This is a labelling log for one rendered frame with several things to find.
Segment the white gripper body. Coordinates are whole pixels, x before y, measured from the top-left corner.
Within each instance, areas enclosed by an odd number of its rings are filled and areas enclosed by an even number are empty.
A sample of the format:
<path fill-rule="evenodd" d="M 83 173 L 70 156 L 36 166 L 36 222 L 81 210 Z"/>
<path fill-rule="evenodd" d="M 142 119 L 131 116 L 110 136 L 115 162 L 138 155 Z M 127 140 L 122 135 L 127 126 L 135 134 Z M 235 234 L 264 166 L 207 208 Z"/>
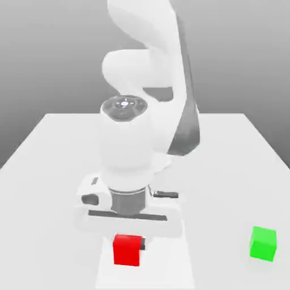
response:
<path fill-rule="evenodd" d="M 74 221 L 78 229 L 107 237 L 115 234 L 144 237 L 179 237 L 182 233 L 181 206 L 174 201 L 153 201 L 141 211 L 116 212 L 101 206 L 76 205 Z"/>

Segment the small red cube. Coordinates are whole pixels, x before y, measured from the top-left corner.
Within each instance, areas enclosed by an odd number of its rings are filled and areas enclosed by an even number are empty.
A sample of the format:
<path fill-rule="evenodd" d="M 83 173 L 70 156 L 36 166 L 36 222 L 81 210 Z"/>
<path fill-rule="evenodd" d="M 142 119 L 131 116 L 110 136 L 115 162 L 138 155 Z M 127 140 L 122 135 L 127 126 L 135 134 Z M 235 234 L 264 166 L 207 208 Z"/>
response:
<path fill-rule="evenodd" d="M 115 265 L 135 266 L 140 265 L 140 251 L 143 237 L 117 234 L 113 240 L 113 260 Z"/>

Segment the small green cube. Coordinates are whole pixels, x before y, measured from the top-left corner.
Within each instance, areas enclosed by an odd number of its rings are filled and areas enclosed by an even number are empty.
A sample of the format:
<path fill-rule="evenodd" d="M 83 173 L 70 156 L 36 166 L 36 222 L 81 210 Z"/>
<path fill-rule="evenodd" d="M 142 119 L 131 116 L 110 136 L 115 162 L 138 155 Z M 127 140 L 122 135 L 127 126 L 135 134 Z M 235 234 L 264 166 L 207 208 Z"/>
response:
<path fill-rule="evenodd" d="M 273 262 L 276 250 L 276 230 L 254 226 L 249 244 L 250 257 Z"/>

